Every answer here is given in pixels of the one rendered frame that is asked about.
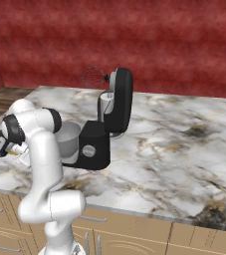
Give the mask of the grey mixer knob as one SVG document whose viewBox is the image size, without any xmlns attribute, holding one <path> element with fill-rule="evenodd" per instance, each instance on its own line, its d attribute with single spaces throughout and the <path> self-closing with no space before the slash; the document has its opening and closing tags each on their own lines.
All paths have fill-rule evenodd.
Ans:
<svg viewBox="0 0 226 255">
<path fill-rule="evenodd" d="M 85 145 L 83 147 L 83 155 L 86 157 L 93 157 L 96 154 L 96 149 L 92 145 Z"/>
</svg>

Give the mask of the silver mixer bowl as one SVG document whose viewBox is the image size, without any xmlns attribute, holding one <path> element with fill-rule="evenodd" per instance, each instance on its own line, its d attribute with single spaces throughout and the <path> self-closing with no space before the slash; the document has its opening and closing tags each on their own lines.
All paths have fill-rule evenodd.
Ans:
<svg viewBox="0 0 226 255">
<path fill-rule="evenodd" d="M 81 127 L 74 122 L 63 122 L 55 133 L 63 163 L 75 163 L 79 155 L 79 135 Z"/>
</svg>

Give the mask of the beige cupboard run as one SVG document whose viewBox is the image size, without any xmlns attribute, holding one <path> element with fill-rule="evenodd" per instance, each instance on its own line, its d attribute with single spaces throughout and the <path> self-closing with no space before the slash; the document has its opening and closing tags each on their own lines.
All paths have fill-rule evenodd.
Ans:
<svg viewBox="0 0 226 255">
<path fill-rule="evenodd" d="M 226 231 L 174 223 L 166 255 L 226 255 Z"/>
</svg>

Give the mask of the black stand mixer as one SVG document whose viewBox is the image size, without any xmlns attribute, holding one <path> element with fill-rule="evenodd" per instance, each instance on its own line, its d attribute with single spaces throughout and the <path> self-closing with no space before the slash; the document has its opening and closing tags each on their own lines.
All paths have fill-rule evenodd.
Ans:
<svg viewBox="0 0 226 255">
<path fill-rule="evenodd" d="M 66 167 L 102 170 L 111 163 L 111 137 L 124 134 L 128 128 L 133 94 L 133 77 L 130 69 L 117 68 L 109 75 L 110 88 L 98 97 L 98 118 L 87 121 L 79 135 L 79 155 L 75 163 Z M 93 157 L 83 155 L 83 147 L 96 149 Z"/>
</svg>

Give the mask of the beige cupboard door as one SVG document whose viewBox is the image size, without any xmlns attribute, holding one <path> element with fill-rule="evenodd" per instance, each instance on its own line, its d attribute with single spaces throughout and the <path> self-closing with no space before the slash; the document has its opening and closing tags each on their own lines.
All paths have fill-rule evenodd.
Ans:
<svg viewBox="0 0 226 255">
<path fill-rule="evenodd" d="M 94 251 L 93 231 L 88 228 L 83 228 L 83 227 L 78 227 L 78 226 L 73 227 L 73 233 L 74 233 L 75 239 L 82 245 L 85 252 L 86 252 L 86 247 L 85 247 L 86 232 L 89 232 L 90 255 L 94 255 L 95 251 Z"/>
<path fill-rule="evenodd" d="M 167 242 L 151 241 L 121 234 L 95 230 L 96 252 L 101 235 L 102 255 L 165 255 Z"/>
</svg>

